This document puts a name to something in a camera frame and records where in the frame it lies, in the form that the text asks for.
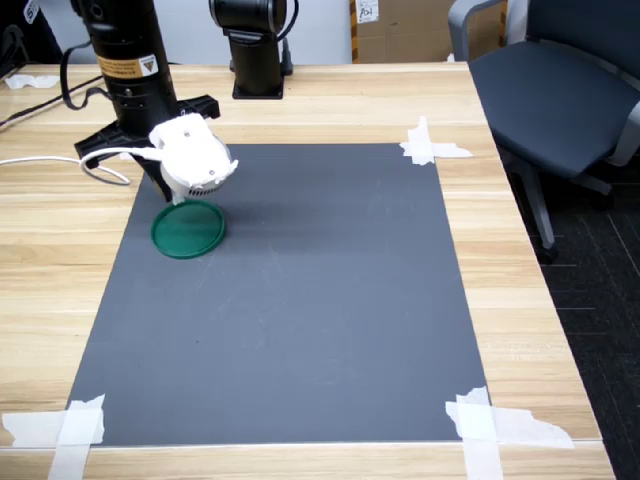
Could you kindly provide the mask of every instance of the warning label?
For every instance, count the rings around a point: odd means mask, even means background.
[[[131,60],[112,60],[98,56],[98,64],[102,73],[112,78],[142,78],[158,73],[155,55]]]

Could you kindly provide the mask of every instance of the chair base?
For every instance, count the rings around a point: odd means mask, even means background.
[[[553,228],[551,227],[551,220],[549,219],[549,211],[544,201],[544,193],[540,186],[538,171],[528,162],[516,158],[510,153],[505,155],[505,167],[522,179],[527,201],[542,240],[542,250],[536,252],[536,256],[541,264],[549,265],[558,257],[558,251],[555,248],[555,236],[553,234]],[[587,175],[586,173],[570,181],[599,194],[594,202],[597,202],[597,205],[594,205],[596,209],[607,209],[613,205],[611,185],[608,183]]]

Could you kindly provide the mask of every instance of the cardboard box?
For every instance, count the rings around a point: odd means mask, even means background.
[[[360,63],[445,61],[453,51],[447,23],[453,2],[378,0],[379,20],[357,26]],[[498,4],[471,17],[471,58],[499,48],[501,13]]]

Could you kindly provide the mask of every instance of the wooden desk surface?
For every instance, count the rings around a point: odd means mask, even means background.
[[[210,124],[226,143],[400,143],[426,115],[433,141],[471,150],[474,158],[438,160],[437,167],[493,404],[531,410],[576,441],[575,450],[501,446],[505,479],[614,478],[466,65],[298,67],[282,101],[232,100],[225,68],[172,72],[178,98],[218,99],[222,117]],[[74,67],[70,84],[97,73]],[[57,94],[2,85],[0,117]],[[1,129],[0,159],[75,156],[75,142],[113,119],[101,97],[80,112],[57,105]],[[133,162],[108,166],[132,186],[103,185],[66,163],[0,167],[0,413],[65,408],[141,178]],[[11,441],[0,428],[0,447]],[[46,478],[51,456],[4,450],[0,478]],[[116,477],[466,474],[461,443],[92,450],[85,478]]]

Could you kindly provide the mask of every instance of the green lid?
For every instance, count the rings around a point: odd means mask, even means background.
[[[179,259],[209,253],[224,233],[224,217],[218,207],[189,200],[160,212],[151,227],[151,238],[160,253]]]

